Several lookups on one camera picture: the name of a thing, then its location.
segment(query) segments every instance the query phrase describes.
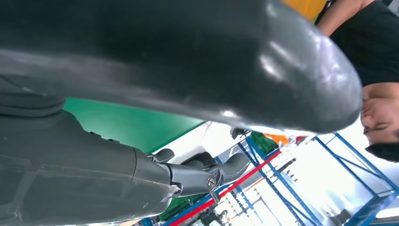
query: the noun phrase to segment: bolt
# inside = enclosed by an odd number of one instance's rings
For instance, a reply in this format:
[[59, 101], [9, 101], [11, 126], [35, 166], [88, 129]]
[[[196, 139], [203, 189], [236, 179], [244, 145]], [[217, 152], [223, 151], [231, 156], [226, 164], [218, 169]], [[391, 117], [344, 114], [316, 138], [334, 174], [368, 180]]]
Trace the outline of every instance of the bolt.
[[211, 189], [211, 190], [214, 189], [215, 184], [216, 184], [215, 178], [213, 176], [209, 176], [208, 180], [207, 180], [208, 188]]

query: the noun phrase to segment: black t-shirt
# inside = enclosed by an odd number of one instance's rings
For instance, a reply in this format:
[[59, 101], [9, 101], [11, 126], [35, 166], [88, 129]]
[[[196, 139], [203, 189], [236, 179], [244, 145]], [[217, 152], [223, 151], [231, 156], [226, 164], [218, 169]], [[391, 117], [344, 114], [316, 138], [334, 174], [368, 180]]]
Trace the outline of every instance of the black t-shirt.
[[399, 17], [376, 0], [330, 37], [357, 70], [363, 86], [399, 82]]

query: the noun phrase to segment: man's hair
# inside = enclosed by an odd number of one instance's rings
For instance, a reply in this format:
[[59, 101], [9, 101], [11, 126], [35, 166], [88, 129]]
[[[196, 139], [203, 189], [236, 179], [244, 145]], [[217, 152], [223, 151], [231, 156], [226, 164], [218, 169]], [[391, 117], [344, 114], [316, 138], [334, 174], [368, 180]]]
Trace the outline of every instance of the man's hair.
[[375, 144], [367, 147], [366, 151], [378, 158], [399, 162], [399, 143]]

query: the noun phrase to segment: green surface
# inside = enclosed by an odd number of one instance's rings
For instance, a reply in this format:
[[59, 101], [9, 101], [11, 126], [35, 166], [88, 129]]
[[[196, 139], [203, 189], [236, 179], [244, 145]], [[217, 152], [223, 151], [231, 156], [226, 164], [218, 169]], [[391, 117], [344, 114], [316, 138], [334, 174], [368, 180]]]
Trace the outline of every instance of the green surface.
[[180, 115], [74, 98], [67, 99], [64, 109], [74, 114], [86, 131], [145, 153], [158, 150], [203, 123]]
[[170, 203], [168, 209], [158, 217], [160, 218], [161, 221], [168, 221], [172, 217], [176, 216], [177, 214], [189, 208], [192, 204], [198, 202], [206, 195], [207, 194], [198, 194], [188, 197], [174, 198], [172, 199], [172, 202]]
[[251, 138], [258, 145], [259, 149], [265, 154], [269, 154], [270, 152], [274, 151], [279, 145], [263, 135], [263, 133], [259, 132], [251, 132]]

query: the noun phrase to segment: orange object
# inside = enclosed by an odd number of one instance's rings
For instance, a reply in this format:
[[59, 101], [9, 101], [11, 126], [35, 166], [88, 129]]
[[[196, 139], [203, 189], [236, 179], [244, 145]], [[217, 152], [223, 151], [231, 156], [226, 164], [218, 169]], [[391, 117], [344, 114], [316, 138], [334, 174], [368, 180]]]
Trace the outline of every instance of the orange object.
[[278, 145], [280, 145], [280, 144], [288, 145], [289, 144], [289, 139], [286, 136], [274, 135], [274, 134], [268, 134], [268, 133], [263, 133], [263, 135], [269, 139], [272, 139]]
[[321, 12], [327, 0], [283, 0], [302, 16], [313, 20]]

